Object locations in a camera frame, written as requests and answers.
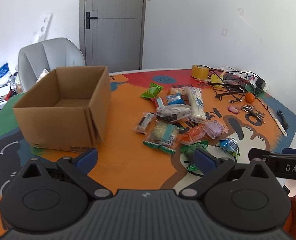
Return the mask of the orange flower candy packet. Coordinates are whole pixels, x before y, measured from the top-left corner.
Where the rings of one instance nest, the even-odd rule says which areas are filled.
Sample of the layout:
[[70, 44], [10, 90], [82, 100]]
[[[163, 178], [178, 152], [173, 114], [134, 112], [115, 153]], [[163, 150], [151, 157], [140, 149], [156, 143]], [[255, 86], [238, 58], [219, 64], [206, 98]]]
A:
[[177, 136], [177, 141], [183, 145], [191, 145], [202, 139], [206, 134], [203, 126], [196, 126], [184, 134]]

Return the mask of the red and blue snack bar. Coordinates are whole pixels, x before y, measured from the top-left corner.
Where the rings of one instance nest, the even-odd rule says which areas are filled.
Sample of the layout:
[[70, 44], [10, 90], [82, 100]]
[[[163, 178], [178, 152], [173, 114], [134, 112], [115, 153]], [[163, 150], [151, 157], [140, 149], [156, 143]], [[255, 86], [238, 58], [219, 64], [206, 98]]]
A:
[[154, 103], [154, 105], [155, 105], [156, 108], [164, 107], [163, 100], [160, 97], [151, 98], [151, 101]]

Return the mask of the orange wafer packet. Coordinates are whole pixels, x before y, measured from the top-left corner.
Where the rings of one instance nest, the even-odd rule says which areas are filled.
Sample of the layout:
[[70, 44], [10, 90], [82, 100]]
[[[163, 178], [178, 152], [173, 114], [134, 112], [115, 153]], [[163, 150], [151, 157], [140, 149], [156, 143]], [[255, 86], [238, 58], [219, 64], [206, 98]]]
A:
[[170, 90], [169, 90], [169, 94], [170, 95], [176, 95], [177, 93], [179, 93], [180, 96], [184, 100], [187, 99], [187, 92], [186, 92], [186, 89], [185, 88], [182, 88], [182, 87], [172, 87], [172, 88], [170, 88]]

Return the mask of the green snack packet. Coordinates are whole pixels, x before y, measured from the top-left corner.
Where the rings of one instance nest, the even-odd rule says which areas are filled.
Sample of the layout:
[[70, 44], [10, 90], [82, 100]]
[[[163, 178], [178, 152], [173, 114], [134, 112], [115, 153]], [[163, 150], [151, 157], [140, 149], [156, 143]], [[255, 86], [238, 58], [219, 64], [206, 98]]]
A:
[[163, 89], [163, 86], [151, 82], [149, 88], [143, 94], [141, 94], [141, 97], [144, 99], [154, 99]]

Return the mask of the green foil candy packet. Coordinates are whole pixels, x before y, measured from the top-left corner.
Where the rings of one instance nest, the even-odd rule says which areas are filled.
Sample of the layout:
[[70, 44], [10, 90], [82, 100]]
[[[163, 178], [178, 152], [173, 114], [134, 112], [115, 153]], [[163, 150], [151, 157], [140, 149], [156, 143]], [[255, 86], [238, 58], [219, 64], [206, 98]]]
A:
[[195, 142], [193, 144], [190, 145], [183, 145], [180, 147], [180, 153], [185, 155], [185, 157], [187, 158], [187, 170], [188, 172], [194, 172], [196, 170], [198, 170], [198, 167], [196, 167], [196, 165], [194, 164], [194, 160], [193, 160], [193, 154], [194, 151], [198, 148], [202, 148], [204, 150], [207, 149], [209, 143], [208, 141], [198, 141]]

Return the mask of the brown cardboard box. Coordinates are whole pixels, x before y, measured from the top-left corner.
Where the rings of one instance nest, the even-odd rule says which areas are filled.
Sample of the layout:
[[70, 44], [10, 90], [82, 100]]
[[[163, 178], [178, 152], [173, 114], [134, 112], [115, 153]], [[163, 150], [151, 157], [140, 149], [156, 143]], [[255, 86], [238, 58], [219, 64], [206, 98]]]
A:
[[83, 152], [103, 141], [111, 99], [106, 66], [59, 67], [13, 106], [32, 147]]

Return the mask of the black white cake packet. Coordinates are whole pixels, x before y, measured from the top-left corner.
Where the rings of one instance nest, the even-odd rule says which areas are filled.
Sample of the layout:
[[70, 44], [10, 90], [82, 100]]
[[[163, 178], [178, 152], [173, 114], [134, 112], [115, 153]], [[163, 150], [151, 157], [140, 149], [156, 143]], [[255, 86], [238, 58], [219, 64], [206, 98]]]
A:
[[158, 107], [156, 109], [156, 118], [164, 122], [177, 122], [191, 115], [191, 107], [183, 104], [174, 104]]

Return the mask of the bunch of keys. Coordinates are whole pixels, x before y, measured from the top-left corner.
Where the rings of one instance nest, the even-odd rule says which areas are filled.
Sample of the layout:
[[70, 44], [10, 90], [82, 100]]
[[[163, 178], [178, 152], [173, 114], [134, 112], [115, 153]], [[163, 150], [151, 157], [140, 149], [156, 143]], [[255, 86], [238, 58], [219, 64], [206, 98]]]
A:
[[253, 105], [243, 105], [241, 110], [245, 111], [245, 118], [248, 122], [254, 124], [255, 126], [265, 124], [263, 115], [261, 112], [257, 111]]

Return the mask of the orange tangerine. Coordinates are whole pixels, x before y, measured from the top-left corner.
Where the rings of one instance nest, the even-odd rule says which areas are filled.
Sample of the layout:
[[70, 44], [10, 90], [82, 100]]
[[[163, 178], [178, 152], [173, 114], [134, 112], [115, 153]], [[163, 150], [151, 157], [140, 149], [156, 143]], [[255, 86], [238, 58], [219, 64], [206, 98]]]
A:
[[245, 94], [245, 100], [247, 103], [252, 104], [255, 101], [256, 97], [251, 92]]

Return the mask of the black power adapter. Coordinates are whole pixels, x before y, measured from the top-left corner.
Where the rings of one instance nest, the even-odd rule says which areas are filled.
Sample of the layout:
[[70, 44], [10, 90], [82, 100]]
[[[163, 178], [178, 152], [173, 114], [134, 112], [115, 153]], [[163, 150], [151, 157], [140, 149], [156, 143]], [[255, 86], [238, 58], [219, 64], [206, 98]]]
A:
[[264, 90], [266, 83], [262, 78], [258, 77], [256, 79], [255, 85], [256, 85], [256, 88]]

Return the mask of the dotted white cushion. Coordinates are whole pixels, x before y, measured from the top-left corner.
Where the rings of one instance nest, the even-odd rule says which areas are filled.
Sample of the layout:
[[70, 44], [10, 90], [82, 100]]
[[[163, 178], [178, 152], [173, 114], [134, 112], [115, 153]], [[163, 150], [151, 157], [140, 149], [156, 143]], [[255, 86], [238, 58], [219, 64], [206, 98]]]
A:
[[48, 70], [44, 68], [44, 70], [42, 70], [41, 74], [39, 75], [39, 77], [37, 78], [36, 82], [39, 82], [41, 79], [43, 79], [47, 74], [48, 74]]

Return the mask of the grey upholstered chair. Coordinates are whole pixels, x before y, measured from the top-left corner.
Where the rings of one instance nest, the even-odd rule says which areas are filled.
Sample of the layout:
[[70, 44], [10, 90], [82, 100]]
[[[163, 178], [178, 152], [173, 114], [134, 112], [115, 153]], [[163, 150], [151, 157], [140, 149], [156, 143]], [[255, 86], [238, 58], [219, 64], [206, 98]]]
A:
[[79, 48], [64, 37], [31, 44], [18, 54], [18, 76], [24, 92], [34, 86], [44, 70], [85, 65]]

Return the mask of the blue bag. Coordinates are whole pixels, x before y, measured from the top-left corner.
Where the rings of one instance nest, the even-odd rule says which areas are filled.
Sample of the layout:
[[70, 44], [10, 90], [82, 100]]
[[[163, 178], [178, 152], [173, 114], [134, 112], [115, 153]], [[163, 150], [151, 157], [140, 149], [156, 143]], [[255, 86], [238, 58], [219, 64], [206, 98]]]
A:
[[4, 76], [8, 74], [9, 74], [9, 65], [8, 63], [5, 63], [0, 67], [0, 79], [2, 79]]

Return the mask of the grey door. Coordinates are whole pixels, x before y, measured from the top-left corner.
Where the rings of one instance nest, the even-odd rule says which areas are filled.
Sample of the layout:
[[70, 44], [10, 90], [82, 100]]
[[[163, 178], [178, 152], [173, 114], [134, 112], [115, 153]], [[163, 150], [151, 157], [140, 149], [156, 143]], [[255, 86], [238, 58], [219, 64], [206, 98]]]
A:
[[[145, 0], [80, 0], [80, 49], [88, 66], [109, 72], [141, 67]], [[86, 12], [92, 17], [86, 29]]]

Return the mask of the white handled knife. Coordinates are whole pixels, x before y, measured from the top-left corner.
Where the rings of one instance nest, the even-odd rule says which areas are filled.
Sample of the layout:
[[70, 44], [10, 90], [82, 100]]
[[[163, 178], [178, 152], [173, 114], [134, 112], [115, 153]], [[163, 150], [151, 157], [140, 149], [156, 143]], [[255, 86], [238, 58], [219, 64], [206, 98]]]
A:
[[281, 133], [287, 137], [288, 134], [286, 132], [286, 130], [284, 129], [284, 127], [281, 125], [280, 121], [277, 119], [277, 117], [274, 115], [273, 111], [268, 107], [268, 112], [271, 115], [272, 119], [275, 121], [276, 125], [278, 126], [279, 130], [281, 131]]

